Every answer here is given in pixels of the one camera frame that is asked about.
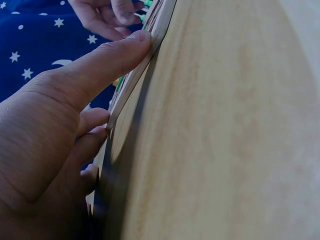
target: blue fabric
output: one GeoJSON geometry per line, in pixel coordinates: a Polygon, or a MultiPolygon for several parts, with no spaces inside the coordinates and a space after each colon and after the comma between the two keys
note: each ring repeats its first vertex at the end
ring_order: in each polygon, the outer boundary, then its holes
{"type": "MultiPolygon", "coordinates": [[[[0,32],[0,102],[37,74],[110,42],[84,29],[67,0],[0,0],[0,32]]],[[[108,109],[114,91],[109,86],[87,107],[108,109]]]]}

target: white star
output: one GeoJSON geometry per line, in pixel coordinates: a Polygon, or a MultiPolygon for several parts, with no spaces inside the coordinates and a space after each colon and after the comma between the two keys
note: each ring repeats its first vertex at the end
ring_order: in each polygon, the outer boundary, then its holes
{"type": "Polygon", "coordinates": [[[14,61],[18,62],[18,57],[20,57],[20,55],[18,54],[18,51],[16,51],[16,52],[12,52],[12,56],[9,57],[9,59],[12,60],[12,63],[13,63],[14,61]]]}
{"type": "Polygon", "coordinates": [[[55,26],[58,26],[58,28],[60,28],[60,26],[64,25],[63,24],[63,19],[60,19],[60,17],[58,18],[58,20],[54,20],[55,21],[55,26]]]}
{"type": "Polygon", "coordinates": [[[89,38],[87,40],[90,42],[90,44],[92,44],[92,43],[95,44],[96,40],[98,40],[98,38],[96,38],[95,35],[89,35],[89,38]]]}
{"type": "Polygon", "coordinates": [[[90,104],[91,104],[91,102],[83,109],[84,111],[85,110],[89,110],[89,109],[91,109],[91,106],[90,106],[90,104]]]}
{"type": "Polygon", "coordinates": [[[26,79],[31,79],[31,74],[33,74],[33,71],[30,71],[30,68],[28,70],[23,70],[24,73],[22,74],[22,76],[24,77],[24,80],[26,79]]]}
{"type": "Polygon", "coordinates": [[[4,9],[6,7],[6,2],[2,2],[2,4],[0,4],[0,9],[4,9]]]}

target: skin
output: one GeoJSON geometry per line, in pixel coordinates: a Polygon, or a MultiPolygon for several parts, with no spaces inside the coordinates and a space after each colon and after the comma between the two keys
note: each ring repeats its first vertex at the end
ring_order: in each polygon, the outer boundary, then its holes
{"type": "Polygon", "coordinates": [[[109,113],[83,109],[150,46],[143,30],[104,43],[0,103],[0,239],[88,239],[85,197],[98,168],[81,167],[106,140],[109,113]]]}
{"type": "Polygon", "coordinates": [[[143,3],[133,4],[132,0],[69,0],[69,3],[86,29],[112,41],[131,34],[126,27],[141,22],[134,13],[144,8],[143,3]]]}

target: wood grain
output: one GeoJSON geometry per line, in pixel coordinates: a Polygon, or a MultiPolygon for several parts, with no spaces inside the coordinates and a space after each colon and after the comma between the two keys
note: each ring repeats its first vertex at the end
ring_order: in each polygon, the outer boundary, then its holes
{"type": "Polygon", "coordinates": [[[117,120],[97,235],[320,239],[319,15],[317,0],[177,0],[117,120]]]}

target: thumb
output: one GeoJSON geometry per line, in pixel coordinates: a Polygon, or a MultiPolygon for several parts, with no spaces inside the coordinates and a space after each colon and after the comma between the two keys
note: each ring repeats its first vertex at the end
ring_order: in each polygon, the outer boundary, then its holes
{"type": "Polygon", "coordinates": [[[117,78],[136,68],[151,47],[149,32],[139,30],[126,39],[103,43],[76,61],[41,78],[38,92],[82,111],[117,78]]]}

